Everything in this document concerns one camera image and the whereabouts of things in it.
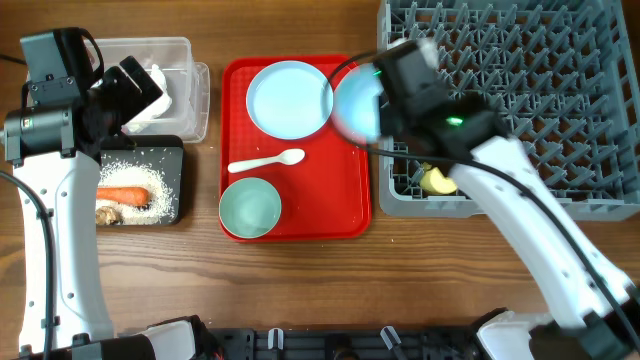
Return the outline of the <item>white plastic spoon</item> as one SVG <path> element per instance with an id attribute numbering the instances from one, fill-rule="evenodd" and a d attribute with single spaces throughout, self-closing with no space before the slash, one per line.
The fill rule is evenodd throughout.
<path id="1" fill-rule="evenodd" d="M 290 166 L 301 162 L 304 158 L 305 151 L 303 149 L 287 149 L 280 154 L 272 157 L 257 158 L 230 163 L 227 166 L 227 170 L 229 173 L 240 173 L 276 163 Z"/>

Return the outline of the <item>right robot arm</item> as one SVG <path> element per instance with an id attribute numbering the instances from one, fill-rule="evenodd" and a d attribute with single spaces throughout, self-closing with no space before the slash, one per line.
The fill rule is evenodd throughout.
<path id="1" fill-rule="evenodd" d="M 550 193 L 519 139 L 481 96 L 453 100 L 428 40 L 364 66 L 379 132 L 438 166 L 492 220 L 534 278 L 546 315 L 503 312 L 477 330 L 493 359 L 622 359 L 639 348 L 639 290 Z"/>

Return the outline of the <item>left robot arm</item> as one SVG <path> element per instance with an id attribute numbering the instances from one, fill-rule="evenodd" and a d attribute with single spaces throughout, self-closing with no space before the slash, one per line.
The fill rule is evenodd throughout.
<path id="1" fill-rule="evenodd" d="M 5 179 L 24 221 L 23 359 L 195 359 L 204 329 L 195 316 L 116 337 L 100 280 L 93 220 L 104 143 L 161 96 L 138 61 L 106 67 L 78 27 L 25 36 L 21 105 L 1 130 Z"/>

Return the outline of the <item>yellow plastic cup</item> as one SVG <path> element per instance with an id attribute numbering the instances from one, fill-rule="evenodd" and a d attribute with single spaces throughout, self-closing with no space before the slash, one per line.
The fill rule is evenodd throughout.
<path id="1" fill-rule="evenodd" d="M 419 186 L 426 192 L 435 195 L 448 195 L 457 191 L 455 182 L 445 177 L 437 167 L 423 163 L 422 169 L 424 174 L 419 180 Z"/>

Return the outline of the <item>light blue bowl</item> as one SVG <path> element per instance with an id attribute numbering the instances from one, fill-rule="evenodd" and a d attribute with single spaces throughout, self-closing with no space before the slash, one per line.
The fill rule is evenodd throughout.
<path id="1" fill-rule="evenodd" d="M 346 139 L 357 144 L 374 144 L 382 137 L 379 75 L 372 64 L 363 64 L 350 71 L 333 93 L 333 123 Z"/>

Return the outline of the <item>green bowl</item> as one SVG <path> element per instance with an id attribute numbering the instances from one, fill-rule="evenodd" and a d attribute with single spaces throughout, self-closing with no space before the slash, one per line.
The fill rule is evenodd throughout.
<path id="1" fill-rule="evenodd" d="M 279 192 L 268 181 L 249 177 L 232 183 L 221 195 L 219 218 L 231 235 L 255 239 L 278 224 L 282 213 Z"/>

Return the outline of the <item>light blue plate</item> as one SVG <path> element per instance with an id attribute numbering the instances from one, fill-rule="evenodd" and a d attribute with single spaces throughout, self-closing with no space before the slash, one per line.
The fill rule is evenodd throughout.
<path id="1" fill-rule="evenodd" d="M 318 132 L 328 121 L 333 92 L 327 77 L 301 61 L 266 66 L 251 80 L 246 109 L 253 124 L 280 140 L 299 140 Z"/>

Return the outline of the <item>orange carrot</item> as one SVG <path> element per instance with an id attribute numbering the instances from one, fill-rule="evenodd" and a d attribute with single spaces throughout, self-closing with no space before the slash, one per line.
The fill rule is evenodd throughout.
<path id="1" fill-rule="evenodd" d="M 151 195 L 148 190 L 142 187 L 104 187 L 97 189 L 96 198 L 134 207 L 144 207 L 150 202 Z"/>

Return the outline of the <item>white napkin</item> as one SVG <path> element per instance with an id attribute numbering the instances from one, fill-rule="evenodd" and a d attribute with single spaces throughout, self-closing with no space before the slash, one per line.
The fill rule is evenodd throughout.
<path id="1" fill-rule="evenodd" d="M 162 95 L 124 126 L 127 134 L 141 134 L 145 129 L 154 125 L 156 120 L 172 105 L 172 98 L 168 95 L 167 78 L 163 71 L 157 64 L 152 64 L 148 73 L 162 90 Z"/>

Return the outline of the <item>brown food scrap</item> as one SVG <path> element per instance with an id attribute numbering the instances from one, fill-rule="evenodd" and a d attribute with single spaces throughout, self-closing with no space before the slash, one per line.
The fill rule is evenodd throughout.
<path id="1" fill-rule="evenodd" d="M 95 211 L 95 222 L 99 226 L 120 224 L 122 216 L 117 209 L 110 206 L 102 206 Z"/>

